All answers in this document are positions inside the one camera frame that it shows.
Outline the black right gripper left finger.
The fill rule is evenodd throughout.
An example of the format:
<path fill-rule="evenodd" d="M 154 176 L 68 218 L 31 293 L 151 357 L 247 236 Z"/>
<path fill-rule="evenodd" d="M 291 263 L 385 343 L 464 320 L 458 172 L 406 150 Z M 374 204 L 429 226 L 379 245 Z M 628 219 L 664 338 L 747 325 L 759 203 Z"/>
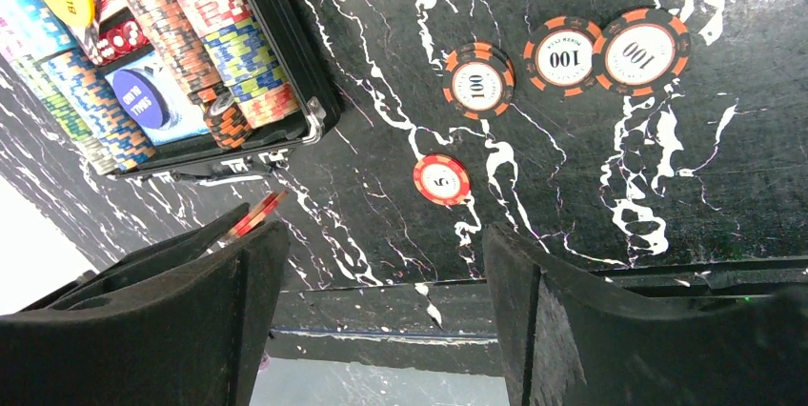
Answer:
<path fill-rule="evenodd" d="M 279 222 L 67 310 L 1 319 L 5 405 L 246 405 L 290 250 Z"/>

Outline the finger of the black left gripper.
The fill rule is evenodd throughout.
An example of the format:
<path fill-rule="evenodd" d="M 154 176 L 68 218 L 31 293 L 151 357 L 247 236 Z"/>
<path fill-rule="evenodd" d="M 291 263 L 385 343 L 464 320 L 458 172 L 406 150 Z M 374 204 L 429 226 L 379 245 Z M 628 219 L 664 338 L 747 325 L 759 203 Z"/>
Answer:
<path fill-rule="evenodd" d="M 23 310 L 67 310 L 81 301 L 111 293 L 194 261 L 248 213 L 242 203 L 209 224 L 127 254 L 107 270 L 76 279 Z"/>

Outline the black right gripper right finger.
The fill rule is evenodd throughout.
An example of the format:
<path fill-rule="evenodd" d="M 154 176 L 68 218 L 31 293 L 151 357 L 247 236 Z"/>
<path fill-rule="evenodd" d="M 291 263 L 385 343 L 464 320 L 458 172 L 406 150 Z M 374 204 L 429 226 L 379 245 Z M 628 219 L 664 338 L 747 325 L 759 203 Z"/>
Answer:
<path fill-rule="evenodd" d="M 703 312 L 636 294 L 502 224 L 485 273 L 513 405 L 803 405 L 807 289 Z"/>

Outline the blue small blind button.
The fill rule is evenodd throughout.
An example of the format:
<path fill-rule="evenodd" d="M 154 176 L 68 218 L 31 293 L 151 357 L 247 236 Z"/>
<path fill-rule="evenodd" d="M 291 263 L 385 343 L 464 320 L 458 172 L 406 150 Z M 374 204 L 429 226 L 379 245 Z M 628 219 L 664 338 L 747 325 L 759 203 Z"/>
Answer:
<path fill-rule="evenodd" d="M 165 100 L 142 71 L 122 69 L 112 76 L 111 86 L 122 108 L 148 129 L 160 129 L 170 120 Z"/>

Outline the black poker set case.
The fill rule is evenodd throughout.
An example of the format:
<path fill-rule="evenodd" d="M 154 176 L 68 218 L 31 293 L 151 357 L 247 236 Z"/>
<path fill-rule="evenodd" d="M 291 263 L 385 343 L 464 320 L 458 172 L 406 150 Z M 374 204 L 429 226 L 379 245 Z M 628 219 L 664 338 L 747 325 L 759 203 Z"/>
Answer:
<path fill-rule="evenodd" d="M 1 0 L 1 56 L 98 174 L 271 174 L 340 109 L 289 0 Z"/>

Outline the blue playing card deck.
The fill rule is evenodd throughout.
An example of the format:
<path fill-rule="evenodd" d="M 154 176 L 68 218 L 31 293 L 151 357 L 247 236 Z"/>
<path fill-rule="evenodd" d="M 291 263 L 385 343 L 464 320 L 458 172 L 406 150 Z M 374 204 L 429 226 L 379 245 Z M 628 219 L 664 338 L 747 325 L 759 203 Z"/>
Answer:
<path fill-rule="evenodd" d="M 151 51 L 105 75 L 124 111 L 155 145 L 207 134 L 202 110 Z"/>

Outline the light blue chip stack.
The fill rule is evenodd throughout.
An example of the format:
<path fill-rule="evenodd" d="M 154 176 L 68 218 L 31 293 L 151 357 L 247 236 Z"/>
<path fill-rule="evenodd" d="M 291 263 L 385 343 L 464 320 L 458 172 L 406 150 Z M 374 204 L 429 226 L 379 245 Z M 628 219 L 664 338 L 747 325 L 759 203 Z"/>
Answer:
<path fill-rule="evenodd" d="M 35 60 L 77 47 L 72 34 L 44 0 L 1 0 L 1 17 L 22 44 L 24 54 Z"/>

